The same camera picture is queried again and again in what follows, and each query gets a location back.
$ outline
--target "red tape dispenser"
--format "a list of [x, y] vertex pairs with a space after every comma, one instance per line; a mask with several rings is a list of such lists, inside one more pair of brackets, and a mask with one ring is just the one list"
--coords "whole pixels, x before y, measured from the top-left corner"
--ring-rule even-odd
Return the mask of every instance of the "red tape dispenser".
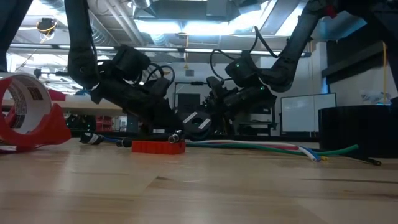
[[26, 152], [44, 145], [57, 145], [71, 138], [62, 108], [54, 103], [43, 84], [32, 75], [0, 73], [0, 97], [8, 90], [14, 100], [6, 117], [0, 117], [0, 151]]

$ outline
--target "shelf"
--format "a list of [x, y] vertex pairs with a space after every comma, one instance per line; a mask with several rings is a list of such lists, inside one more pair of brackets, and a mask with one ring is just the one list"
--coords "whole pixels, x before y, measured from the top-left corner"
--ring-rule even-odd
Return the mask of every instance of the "shelf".
[[[126, 115], [119, 106], [108, 100], [101, 100], [100, 104], [95, 104], [87, 96], [67, 96], [66, 101], [53, 101], [53, 103], [58, 103], [64, 113], [100, 116]], [[14, 100], [3, 100], [2, 105], [5, 108], [9, 108], [14, 105]]]

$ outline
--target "wooden surface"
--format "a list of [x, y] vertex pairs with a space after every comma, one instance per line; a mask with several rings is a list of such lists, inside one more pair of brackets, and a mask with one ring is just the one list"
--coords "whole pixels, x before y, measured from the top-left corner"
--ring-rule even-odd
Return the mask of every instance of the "wooden surface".
[[0, 223], [397, 223], [398, 162], [383, 162], [72, 139], [0, 154]]

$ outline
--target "green wire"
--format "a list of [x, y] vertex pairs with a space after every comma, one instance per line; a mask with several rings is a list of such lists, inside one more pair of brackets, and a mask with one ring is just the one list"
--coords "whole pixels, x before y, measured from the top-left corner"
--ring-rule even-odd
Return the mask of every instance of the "green wire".
[[[202, 143], [192, 143], [187, 142], [188, 147], [213, 147], [213, 148], [235, 148], [235, 149], [260, 149], [262, 151], [270, 151], [270, 152], [280, 152], [292, 155], [304, 155], [304, 153], [300, 151], [290, 151], [290, 150], [283, 150], [283, 149], [275, 149], [272, 147], [265, 147], [265, 146], [258, 146], [255, 144], [241, 144], [241, 143], [233, 143], [233, 144], [202, 144]], [[334, 151], [328, 152], [316, 152], [319, 156], [334, 156], [334, 155], [342, 155], [349, 153], [351, 151], [357, 150], [359, 148], [358, 145], [353, 145], [347, 147], [345, 149], [339, 149]]]

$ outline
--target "red lego brick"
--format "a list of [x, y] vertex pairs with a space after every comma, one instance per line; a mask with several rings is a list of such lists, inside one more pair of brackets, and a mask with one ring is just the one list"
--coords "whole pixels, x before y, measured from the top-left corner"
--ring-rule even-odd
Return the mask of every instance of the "red lego brick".
[[131, 152], [176, 155], [185, 152], [185, 142], [133, 141]]

